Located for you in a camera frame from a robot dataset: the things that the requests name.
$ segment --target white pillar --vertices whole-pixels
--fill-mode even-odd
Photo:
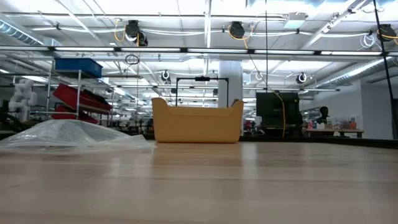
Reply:
[[[228,106],[232,105],[235,99],[243,99],[243,68],[242,61],[219,62],[218,78],[229,78]],[[227,83],[224,80],[218,81],[218,107],[226,107]]]

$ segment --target black monitor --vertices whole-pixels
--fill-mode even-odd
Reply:
[[[279,93],[284,101],[286,125],[301,124],[298,93]],[[275,93],[256,93],[256,114],[263,126],[283,126],[282,101]]]

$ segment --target metal frame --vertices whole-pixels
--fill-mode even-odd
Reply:
[[[210,77],[193,77],[193,78],[179,78],[177,77],[177,81],[175,82],[175,106],[178,106],[178,81],[180,80],[195,80],[198,82],[208,82],[209,80],[225,80],[226,81],[226,107],[229,106],[228,103],[228,95],[229,95],[229,78],[210,78]]]

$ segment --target black metal stand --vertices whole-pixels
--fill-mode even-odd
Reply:
[[[384,48],[384,42],[382,41],[383,38],[382,38],[379,14],[377,13],[376,0],[373,0],[373,4],[374,4],[374,14],[376,15],[377,29],[379,31],[378,35],[379,35],[379,39],[380,39],[380,46],[381,46],[382,56],[383,56],[383,59],[384,59],[384,68],[386,69],[386,78],[387,78],[388,90],[389,90],[389,93],[390,93],[390,104],[391,104],[391,111],[392,111],[392,123],[394,124],[394,130],[397,130],[397,128],[398,128],[397,111],[396,111],[395,106],[394,106],[394,95],[392,94],[390,73],[388,71],[386,50]]]
[[[195,80],[198,82],[208,82],[210,80],[225,80],[226,81],[226,107],[229,106],[228,103],[228,95],[229,95],[229,78],[210,78],[210,77],[194,77],[194,78],[178,78],[175,84],[176,92],[175,92],[175,106],[178,106],[178,81],[180,80]]]

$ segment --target white robot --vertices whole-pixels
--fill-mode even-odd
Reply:
[[[24,122],[29,119],[30,106],[37,104],[37,94],[32,91],[33,80],[22,79],[15,84],[15,92],[8,103],[10,112],[14,112],[17,108],[21,109],[19,121]]]

